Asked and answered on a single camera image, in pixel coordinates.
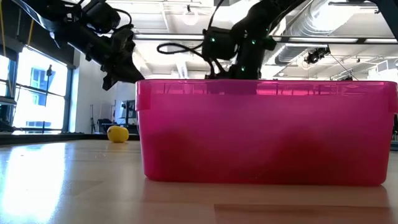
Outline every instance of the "tripod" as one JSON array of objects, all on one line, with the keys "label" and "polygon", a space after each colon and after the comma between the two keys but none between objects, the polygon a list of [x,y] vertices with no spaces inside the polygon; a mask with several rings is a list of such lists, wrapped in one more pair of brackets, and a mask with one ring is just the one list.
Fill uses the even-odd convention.
[{"label": "tripod", "polygon": [[94,123],[94,105],[90,105],[91,108],[91,134],[95,133],[95,123]]},{"label": "tripod", "polygon": [[[44,107],[47,109],[47,97],[49,95],[49,83],[50,83],[50,76],[53,75],[52,73],[52,65],[49,66],[49,69],[46,71],[45,75],[47,76],[47,87],[45,89],[45,100],[44,100]],[[44,134],[44,128],[45,128],[45,120],[43,121],[43,126],[42,126],[42,134]]]}]

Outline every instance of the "black cable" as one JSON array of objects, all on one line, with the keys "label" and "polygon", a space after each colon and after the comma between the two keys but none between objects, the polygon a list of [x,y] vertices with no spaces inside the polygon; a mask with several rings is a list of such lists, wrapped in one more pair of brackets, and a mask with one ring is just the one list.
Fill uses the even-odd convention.
[{"label": "black cable", "polygon": [[[221,1],[217,4],[216,9],[214,10],[213,14],[212,14],[211,17],[210,17],[210,20],[209,20],[209,24],[208,24],[207,29],[209,29],[209,28],[211,27],[211,24],[213,23],[213,19],[214,19],[214,15],[216,14],[216,11],[218,10],[218,8],[221,6],[221,4],[222,4],[224,1],[225,1],[225,0],[221,0]],[[170,42],[170,43],[165,43],[165,44],[162,44],[162,45],[163,45],[163,46],[168,46],[168,44],[172,44],[172,42]],[[190,50],[187,50],[187,49],[184,49],[184,50],[176,50],[176,51],[172,51],[172,52],[167,52],[167,54],[177,54],[177,53],[189,52],[189,51],[191,51],[191,50],[196,50],[196,49],[202,47],[202,45],[203,45],[203,42],[202,42],[201,44],[197,45],[196,47],[188,48],[188,49],[190,49]]]},{"label": "black cable", "polygon": [[131,30],[132,28],[134,28],[134,25],[126,24],[126,25],[123,25],[123,26],[118,27],[116,29],[113,29],[113,33],[119,32],[119,30],[122,30],[122,29],[130,29]]},{"label": "black cable", "polygon": [[210,61],[210,60],[206,60],[206,59],[203,57],[203,55],[202,55],[201,53],[197,52],[196,50],[193,50],[193,49],[191,49],[191,48],[189,48],[189,47],[187,47],[187,46],[185,46],[185,45],[178,44],[178,43],[164,43],[164,44],[159,44],[159,45],[156,47],[156,50],[157,50],[159,53],[161,53],[161,54],[166,54],[166,55],[175,54],[175,52],[165,52],[165,51],[161,50],[162,47],[166,47],[166,46],[180,47],[180,48],[184,49],[184,52],[192,52],[192,53],[194,53],[195,55],[201,57],[205,62],[207,62],[207,63],[209,64],[209,66],[210,66],[210,74],[214,74],[214,66],[213,66],[213,64],[211,63],[211,61]]},{"label": "black cable", "polygon": [[344,70],[346,70],[346,72],[347,72],[349,75],[351,75],[351,76],[354,77],[356,80],[358,80],[351,72],[349,72],[349,71],[347,70],[346,67],[344,67],[344,66],[335,58],[335,56],[333,56],[331,53],[330,53],[330,56],[332,56],[332,57],[336,60],[336,62],[339,63],[339,64],[343,67]]},{"label": "black cable", "polygon": [[286,8],[285,10],[283,10],[279,16],[277,16],[271,23],[270,25],[275,24],[273,27],[269,28],[269,32],[272,31],[273,28],[275,28],[279,22],[286,16],[287,13],[291,12],[293,9],[295,9],[297,6],[299,6],[301,4],[301,0],[297,0],[295,2],[293,2],[293,4],[291,4],[288,8]]},{"label": "black cable", "polygon": [[223,2],[224,2],[224,0],[221,0],[221,1],[217,4],[216,9],[214,10],[213,14],[212,14],[211,17],[210,17],[209,26],[207,27],[207,29],[209,29],[209,28],[211,27],[211,24],[213,23],[214,15],[216,14],[216,11],[217,11],[218,8],[222,5]]},{"label": "black cable", "polygon": [[[213,20],[214,20],[214,15],[216,14],[216,11],[217,11],[218,8],[222,5],[223,2],[224,2],[224,0],[221,0],[221,1],[217,4],[216,9],[214,10],[213,14],[212,14],[211,17],[210,17],[210,20],[209,20],[209,24],[208,24],[207,29],[209,29],[209,28],[211,27],[211,25],[212,25],[212,23],[213,23]],[[205,62],[207,62],[207,63],[209,64],[209,66],[210,66],[210,75],[214,76],[214,75],[215,75],[214,66],[213,66],[211,60],[210,60],[210,59],[205,59],[201,53],[199,53],[199,52],[196,51],[196,49],[202,47],[202,45],[203,45],[203,42],[200,43],[199,45],[197,45],[196,47],[189,48],[189,47],[184,46],[184,45],[182,45],[182,44],[177,44],[177,43],[173,43],[173,42],[168,42],[168,43],[164,43],[164,44],[159,44],[159,45],[157,46],[156,50],[157,50],[159,53],[161,53],[161,54],[166,54],[166,55],[177,54],[177,53],[185,53],[185,52],[192,52],[192,53],[196,54],[197,56],[201,57]],[[166,46],[180,47],[180,48],[182,48],[183,50],[174,50],[174,51],[170,51],[170,52],[165,52],[165,51],[161,50],[162,47],[166,47]],[[214,61],[215,61],[216,65],[217,65],[217,67],[219,68],[219,70],[225,72],[224,68],[223,68],[223,67],[221,66],[221,64],[217,61],[217,59],[214,59]]]},{"label": "black cable", "polygon": [[126,11],[124,11],[124,10],[121,10],[121,9],[114,9],[116,12],[120,12],[120,13],[123,13],[123,14],[125,14],[125,15],[127,15],[128,17],[129,17],[129,24],[132,24],[132,18],[131,18],[131,15],[130,15],[130,13],[128,13],[128,12],[126,12]]}]

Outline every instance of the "table surface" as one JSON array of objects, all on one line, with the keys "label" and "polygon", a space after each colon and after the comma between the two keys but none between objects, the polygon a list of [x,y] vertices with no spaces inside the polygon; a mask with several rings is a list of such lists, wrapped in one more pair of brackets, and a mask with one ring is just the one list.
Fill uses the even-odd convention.
[{"label": "table surface", "polygon": [[369,188],[153,182],[134,141],[3,146],[0,223],[398,223],[398,154]]}]

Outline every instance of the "ceiling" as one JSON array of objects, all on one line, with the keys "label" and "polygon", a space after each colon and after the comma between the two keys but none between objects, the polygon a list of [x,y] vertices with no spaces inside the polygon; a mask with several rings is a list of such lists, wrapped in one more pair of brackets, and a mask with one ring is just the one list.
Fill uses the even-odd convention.
[{"label": "ceiling", "polygon": [[[256,2],[256,0],[241,0],[232,6],[221,7],[216,13],[213,25],[230,29],[235,22],[247,14],[248,9]],[[207,28],[210,16],[215,9],[213,0],[107,0],[107,3],[130,13],[135,25],[135,32],[145,34],[201,34],[202,30]],[[187,4],[192,10],[190,13],[187,12]],[[299,13],[300,7],[286,17],[288,23]],[[383,16],[374,13],[376,10],[377,8],[356,8],[353,16],[331,35],[338,37],[393,37]],[[127,22],[127,16],[122,16],[121,24]],[[136,41],[134,62],[140,61],[141,72],[147,78],[172,77],[173,72],[177,71],[178,62],[185,63],[190,78],[203,78],[210,70],[208,65],[196,55],[162,55],[158,53],[156,47],[164,42]],[[200,42],[181,43],[193,47]],[[334,58],[328,56],[317,65],[308,67],[306,63],[303,63],[306,54],[302,54],[289,67],[281,71],[282,77],[278,72],[268,78],[327,80],[346,69],[354,68],[354,76],[361,79],[366,78],[369,68],[374,67],[385,58],[398,58],[398,45],[330,45],[330,49]]]}]

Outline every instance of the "white wall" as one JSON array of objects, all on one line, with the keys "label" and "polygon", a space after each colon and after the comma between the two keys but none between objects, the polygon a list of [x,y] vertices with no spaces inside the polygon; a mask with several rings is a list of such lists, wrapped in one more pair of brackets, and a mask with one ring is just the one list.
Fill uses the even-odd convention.
[{"label": "white wall", "polygon": [[377,72],[376,68],[368,71],[368,80],[392,81],[398,83],[398,71],[396,68]]},{"label": "white wall", "polygon": [[100,70],[99,65],[93,61],[87,62],[85,56],[77,51],[75,51],[75,65],[78,68],[73,74],[69,130],[89,134],[91,133],[90,105],[94,105],[95,125],[100,118],[111,119],[111,105],[116,99],[116,86],[109,91],[103,90],[105,73]]},{"label": "white wall", "polygon": [[[65,95],[68,69],[65,65],[58,63],[34,50],[24,47],[19,54],[17,83],[26,86],[32,86],[32,69],[47,71],[49,65],[52,65],[52,71],[55,75],[52,77],[52,83],[49,86],[49,92],[59,95]],[[47,97],[47,106],[38,105],[34,102],[34,97],[38,97],[33,91],[17,88],[14,93],[18,106],[14,115],[13,126],[27,127],[29,121],[46,121],[51,123],[47,128],[62,129],[63,112],[65,101],[62,96],[49,95]]]},{"label": "white wall", "polygon": [[[198,78],[203,79],[205,77],[205,72],[196,72],[196,71],[188,71],[190,78]],[[177,75],[165,75],[165,74],[151,74],[145,75],[146,79],[173,79],[178,78]],[[118,83],[114,86],[116,89],[116,112],[115,112],[115,121],[118,124],[124,124],[124,119],[119,119],[122,116],[121,103],[126,100],[135,100],[136,99],[136,85],[132,83]],[[129,120],[129,124],[134,123],[133,119]]]}]

